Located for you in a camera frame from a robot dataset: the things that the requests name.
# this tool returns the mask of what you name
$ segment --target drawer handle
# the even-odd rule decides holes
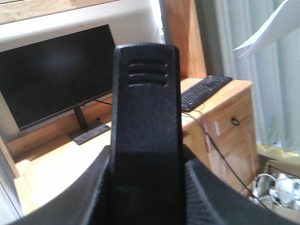
[[[234,126],[239,126],[240,125],[240,121],[234,117],[231,118],[231,123],[234,125]]]

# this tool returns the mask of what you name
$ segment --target white paper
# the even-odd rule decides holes
[[[248,57],[300,27],[300,0],[285,0],[262,27],[234,50],[250,46],[240,57]]]

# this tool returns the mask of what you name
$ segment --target monitor stand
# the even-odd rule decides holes
[[[79,130],[73,131],[68,136],[78,145],[87,142],[88,140],[110,130],[110,127],[101,121],[97,120],[91,124],[87,124],[80,106],[74,107],[74,112],[79,122]]]

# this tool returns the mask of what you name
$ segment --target keyboard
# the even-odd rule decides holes
[[[210,75],[181,94],[181,110],[189,112],[213,96],[232,80],[228,76]]]

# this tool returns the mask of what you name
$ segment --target monitor base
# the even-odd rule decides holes
[[[71,132],[68,136],[78,145],[110,130],[111,128],[100,121],[95,121],[88,125],[85,129],[79,129]]]

